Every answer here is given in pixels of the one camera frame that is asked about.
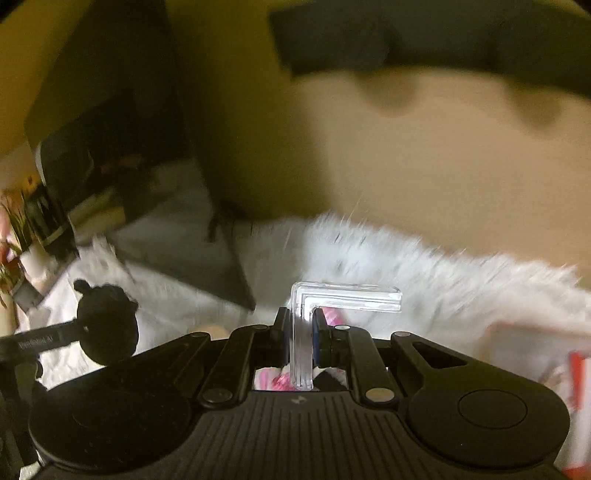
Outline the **clear plastic angle piece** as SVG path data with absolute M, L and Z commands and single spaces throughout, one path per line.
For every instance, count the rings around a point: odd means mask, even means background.
M 337 368 L 335 331 L 349 329 L 346 313 L 397 314 L 403 293 L 374 285 L 297 282 L 290 291 L 290 382 L 311 390 L 315 368 Z

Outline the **white fringed blanket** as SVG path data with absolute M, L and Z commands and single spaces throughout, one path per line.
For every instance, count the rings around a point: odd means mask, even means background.
M 239 225 L 235 240 L 256 299 L 253 312 L 123 264 L 98 239 L 42 305 L 21 317 L 21 326 L 29 330 L 72 319 L 78 303 L 73 283 L 82 278 L 118 285 L 137 301 L 139 351 L 194 331 L 221 339 L 243 325 L 270 324 L 300 281 L 396 287 L 403 293 L 400 313 L 356 313 L 352 322 L 377 338 L 406 330 L 479 359 L 486 330 L 497 322 L 590 329 L 590 294 L 573 267 L 505 254 L 447 254 L 413 236 L 329 215 Z

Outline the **pink tissue pack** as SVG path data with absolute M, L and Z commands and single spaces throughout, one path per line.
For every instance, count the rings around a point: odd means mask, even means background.
M 291 364 L 283 367 L 263 367 L 254 373 L 252 388 L 266 392 L 342 392 L 349 388 L 346 370 L 336 367 L 321 368 L 308 365 L 301 369 L 301 364 L 295 362 L 294 372 Z

